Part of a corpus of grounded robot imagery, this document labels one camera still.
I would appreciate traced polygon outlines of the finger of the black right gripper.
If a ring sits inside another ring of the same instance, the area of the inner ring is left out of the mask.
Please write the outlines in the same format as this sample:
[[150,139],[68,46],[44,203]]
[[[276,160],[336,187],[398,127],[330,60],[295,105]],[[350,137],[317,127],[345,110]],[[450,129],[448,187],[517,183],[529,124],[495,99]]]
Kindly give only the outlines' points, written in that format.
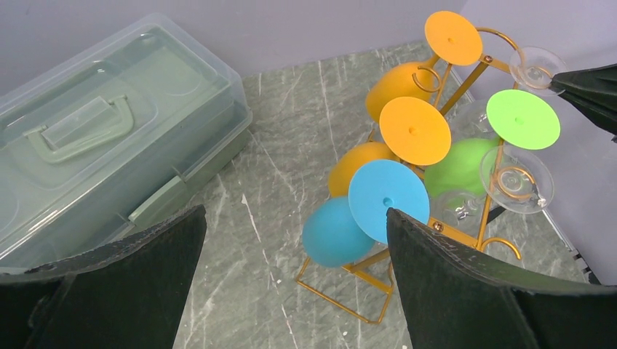
[[616,98],[600,95],[599,100],[572,92],[563,92],[561,98],[568,101],[596,127],[616,136]]
[[616,64],[556,74],[549,89],[585,98],[616,96]]

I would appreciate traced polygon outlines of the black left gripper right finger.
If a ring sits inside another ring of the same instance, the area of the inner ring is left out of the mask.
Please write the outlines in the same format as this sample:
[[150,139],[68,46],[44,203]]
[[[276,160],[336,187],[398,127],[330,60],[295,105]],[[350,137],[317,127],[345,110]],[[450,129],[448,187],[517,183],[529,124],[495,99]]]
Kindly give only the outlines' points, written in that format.
[[387,238],[414,348],[614,348],[616,288],[508,264],[387,212]]

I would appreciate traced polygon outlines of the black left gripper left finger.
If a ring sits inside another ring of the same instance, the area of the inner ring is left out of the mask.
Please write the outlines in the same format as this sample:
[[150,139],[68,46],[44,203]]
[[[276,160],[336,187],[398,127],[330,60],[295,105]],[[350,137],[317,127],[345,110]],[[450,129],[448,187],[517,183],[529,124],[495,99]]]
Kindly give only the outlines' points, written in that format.
[[207,232],[193,206],[73,257],[1,275],[3,348],[171,348]]

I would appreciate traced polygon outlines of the green wine glass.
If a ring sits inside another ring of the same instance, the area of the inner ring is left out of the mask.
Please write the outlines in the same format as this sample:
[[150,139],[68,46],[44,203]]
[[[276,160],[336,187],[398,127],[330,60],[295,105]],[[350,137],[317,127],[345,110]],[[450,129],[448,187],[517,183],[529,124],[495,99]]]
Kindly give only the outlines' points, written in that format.
[[536,151],[556,143],[561,132],[553,107],[518,89],[505,89],[465,105],[450,117],[449,126],[453,143],[448,154],[424,172],[424,184],[432,198],[453,190],[484,195],[480,162],[500,139]]

